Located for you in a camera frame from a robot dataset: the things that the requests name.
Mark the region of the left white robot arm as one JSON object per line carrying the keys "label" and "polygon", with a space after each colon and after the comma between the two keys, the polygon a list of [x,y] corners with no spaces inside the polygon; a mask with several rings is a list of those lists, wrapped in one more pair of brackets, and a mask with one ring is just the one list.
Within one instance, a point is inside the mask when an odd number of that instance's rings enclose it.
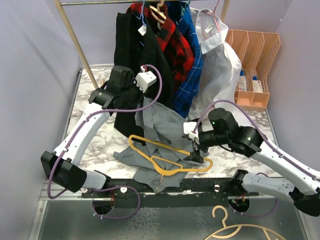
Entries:
{"label": "left white robot arm", "polygon": [[134,114],[138,104],[157,81],[157,76],[142,66],[135,74],[130,68],[116,65],[110,78],[91,92],[82,116],[69,135],[52,152],[40,157],[48,185],[55,183],[72,193],[93,189],[97,196],[106,197],[111,190],[109,177],[96,170],[81,169],[80,163],[90,142],[113,113]]}

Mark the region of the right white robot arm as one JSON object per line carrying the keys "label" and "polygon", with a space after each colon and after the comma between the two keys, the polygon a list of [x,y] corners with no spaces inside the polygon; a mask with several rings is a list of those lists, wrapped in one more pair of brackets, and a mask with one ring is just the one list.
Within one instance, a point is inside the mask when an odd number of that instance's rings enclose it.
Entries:
{"label": "right white robot arm", "polygon": [[268,166],[280,178],[261,176],[239,169],[229,182],[230,191],[240,196],[243,193],[261,193],[281,198],[301,212],[320,215],[320,172],[295,159],[267,138],[259,129],[240,126],[233,114],[224,108],[216,108],[208,114],[212,130],[199,129],[196,122],[183,123],[183,133],[193,141],[190,160],[202,163],[199,152],[210,147],[228,145],[231,152],[252,158]]}

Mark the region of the yellow wire hanger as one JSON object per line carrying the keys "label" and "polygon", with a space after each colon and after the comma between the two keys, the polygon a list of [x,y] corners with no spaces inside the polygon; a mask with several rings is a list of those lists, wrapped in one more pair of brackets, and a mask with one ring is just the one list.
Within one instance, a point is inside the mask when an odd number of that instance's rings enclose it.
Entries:
{"label": "yellow wire hanger", "polygon": [[[160,181],[159,181],[160,183],[163,181],[164,177],[173,176],[173,175],[175,175],[177,173],[197,173],[197,172],[203,173],[203,172],[209,171],[214,165],[214,163],[213,163],[213,161],[211,159],[209,159],[207,157],[203,157],[202,160],[204,162],[208,163],[207,167],[205,167],[205,168],[184,168],[183,165],[178,163],[178,162],[174,162],[172,160],[169,160],[169,159],[166,159],[166,158],[163,158],[163,157],[160,157],[160,156],[155,156],[155,155],[148,156],[147,154],[145,154],[144,152],[142,152],[141,150],[139,150],[137,147],[134,146],[133,139],[142,140],[142,141],[145,141],[146,143],[149,143],[149,144],[161,147],[161,148],[165,148],[165,149],[168,149],[168,150],[176,152],[176,153],[184,154],[187,157],[191,157],[191,153],[187,152],[185,150],[182,150],[182,149],[173,148],[173,147],[171,147],[169,145],[166,145],[164,143],[161,143],[161,142],[152,141],[152,140],[147,139],[145,137],[141,137],[141,136],[134,135],[134,134],[130,135],[129,138],[128,138],[129,146],[134,151],[136,151],[139,155],[141,155],[143,158],[145,158],[146,160],[148,160],[152,164],[152,166],[154,167],[154,170],[158,174],[161,175],[161,178],[160,178]],[[162,161],[162,162],[165,162],[165,163],[169,163],[169,164],[174,165],[174,166],[178,166],[178,168],[175,168],[175,169],[172,169],[172,170],[166,170],[166,169],[160,167],[158,165],[158,163],[156,162],[156,160],[159,160],[159,161]]]}

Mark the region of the grey button shirt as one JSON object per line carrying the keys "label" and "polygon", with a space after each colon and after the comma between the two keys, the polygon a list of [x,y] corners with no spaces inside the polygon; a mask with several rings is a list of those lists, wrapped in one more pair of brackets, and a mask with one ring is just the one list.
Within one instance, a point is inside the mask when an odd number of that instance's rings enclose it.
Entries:
{"label": "grey button shirt", "polygon": [[[160,142],[175,149],[191,152],[193,150],[192,141],[183,137],[183,123],[186,120],[174,110],[156,102],[149,108],[135,113],[135,123],[143,128],[144,138],[151,141]],[[148,156],[158,156],[173,162],[182,164],[187,169],[198,169],[202,167],[200,163],[184,161],[186,155],[171,151],[160,146],[153,145],[140,140],[133,140],[133,145]],[[121,152],[114,152],[114,158],[128,166],[137,167],[133,179],[139,183],[146,184],[159,193],[165,188],[179,187],[186,172],[180,172],[172,176],[164,176],[160,183],[161,175],[157,173],[153,165],[144,157],[139,155],[130,146]],[[158,165],[166,170],[173,170],[178,166],[167,162],[155,160]]]}

